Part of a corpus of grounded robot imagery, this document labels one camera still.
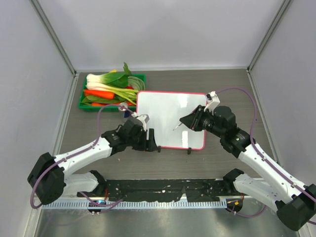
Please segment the pink framed whiteboard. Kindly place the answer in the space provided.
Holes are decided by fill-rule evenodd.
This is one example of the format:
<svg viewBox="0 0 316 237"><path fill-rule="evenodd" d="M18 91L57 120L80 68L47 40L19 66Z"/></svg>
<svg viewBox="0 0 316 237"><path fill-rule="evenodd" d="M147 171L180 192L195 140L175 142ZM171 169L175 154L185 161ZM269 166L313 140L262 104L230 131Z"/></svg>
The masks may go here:
<svg viewBox="0 0 316 237"><path fill-rule="evenodd" d="M171 149L202 150L205 146L205 132L194 132L181 125L179 119L190 114L198 105L207 102L203 93L141 91L137 95L136 113L148 115L148 128L155 131L157 146Z"/></svg>

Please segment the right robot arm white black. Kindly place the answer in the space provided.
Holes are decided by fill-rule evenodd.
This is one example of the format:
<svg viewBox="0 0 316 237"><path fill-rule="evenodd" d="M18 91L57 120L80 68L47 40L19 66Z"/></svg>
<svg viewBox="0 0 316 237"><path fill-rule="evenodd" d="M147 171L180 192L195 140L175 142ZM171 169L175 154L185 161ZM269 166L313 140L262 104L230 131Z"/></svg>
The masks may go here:
<svg viewBox="0 0 316 237"><path fill-rule="evenodd" d="M224 176L225 193L247 194L273 210L279 220L293 231L300 230L316 214L316 186L306 185L269 157L250 134L236 124L236 116L227 106L209 111L198 106L179 119L193 131L212 133L228 153L255 170L263 182L234 169Z"/></svg>

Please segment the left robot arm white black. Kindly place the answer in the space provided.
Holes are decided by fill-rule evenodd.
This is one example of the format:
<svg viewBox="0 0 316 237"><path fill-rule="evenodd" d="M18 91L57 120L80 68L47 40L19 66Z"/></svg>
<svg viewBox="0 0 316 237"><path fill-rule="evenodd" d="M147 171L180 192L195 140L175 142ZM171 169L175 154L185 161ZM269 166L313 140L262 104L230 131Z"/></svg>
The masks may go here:
<svg viewBox="0 0 316 237"><path fill-rule="evenodd" d="M115 130L102 133L96 140L73 151L52 156L42 154L27 181L32 187L31 197L38 197L41 205L51 204L60 196L78 192L100 197L105 191L105 179L96 171L76 172L103 158L123 152L127 147L135 151L154 152L158 149L155 131L146 127L141 118L129 118Z"/></svg>

